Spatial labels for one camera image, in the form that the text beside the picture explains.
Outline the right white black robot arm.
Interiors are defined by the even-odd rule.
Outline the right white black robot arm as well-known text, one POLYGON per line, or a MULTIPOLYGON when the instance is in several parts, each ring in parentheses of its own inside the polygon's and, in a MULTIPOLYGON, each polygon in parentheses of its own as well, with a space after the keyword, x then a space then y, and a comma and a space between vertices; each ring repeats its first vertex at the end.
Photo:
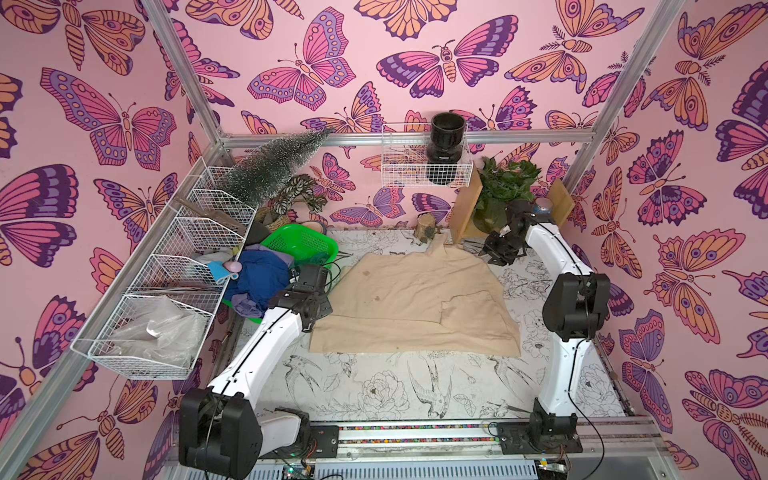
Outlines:
POLYGON ((531 249, 553 279, 542 308, 552 353, 542 389, 526 423, 489 427, 505 455, 581 453, 577 424, 586 419, 574 400, 585 357, 609 313, 611 281, 574 253, 549 214, 515 200, 505 206, 506 224, 490 233, 481 252, 494 265, 511 265, 531 249))

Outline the beige t-shirt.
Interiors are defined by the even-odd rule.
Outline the beige t-shirt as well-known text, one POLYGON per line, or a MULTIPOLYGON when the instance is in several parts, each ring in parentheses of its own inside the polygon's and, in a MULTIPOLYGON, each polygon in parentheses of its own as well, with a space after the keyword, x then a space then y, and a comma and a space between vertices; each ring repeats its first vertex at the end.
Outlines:
POLYGON ((517 357, 521 335, 503 288, 478 257, 437 236, 424 252, 369 253, 329 295, 313 353, 457 351, 517 357))

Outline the green plastic laundry basket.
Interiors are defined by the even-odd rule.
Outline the green plastic laundry basket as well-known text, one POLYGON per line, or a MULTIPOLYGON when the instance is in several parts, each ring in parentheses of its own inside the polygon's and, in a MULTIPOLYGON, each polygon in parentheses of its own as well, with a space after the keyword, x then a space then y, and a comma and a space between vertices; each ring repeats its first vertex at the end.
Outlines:
POLYGON ((243 270, 229 280, 222 301, 238 315, 259 322, 269 308, 269 300, 298 279, 301 265, 314 264, 329 271, 338 255, 335 240, 302 225, 279 228, 261 244, 245 246, 239 254, 243 270))

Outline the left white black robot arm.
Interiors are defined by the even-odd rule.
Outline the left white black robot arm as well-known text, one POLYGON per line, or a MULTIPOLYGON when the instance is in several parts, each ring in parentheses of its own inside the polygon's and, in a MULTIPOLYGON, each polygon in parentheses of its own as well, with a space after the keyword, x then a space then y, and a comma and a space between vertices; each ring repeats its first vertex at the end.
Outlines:
POLYGON ((306 413, 278 408, 257 416, 258 400, 287 348, 330 315, 329 270, 299 267, 298 279, 268 302, 257 331, 209 384, 188 391, 179 409, 178 460, 203 475, 244 479, 268 454, 302 453, 310 445, 306 413))

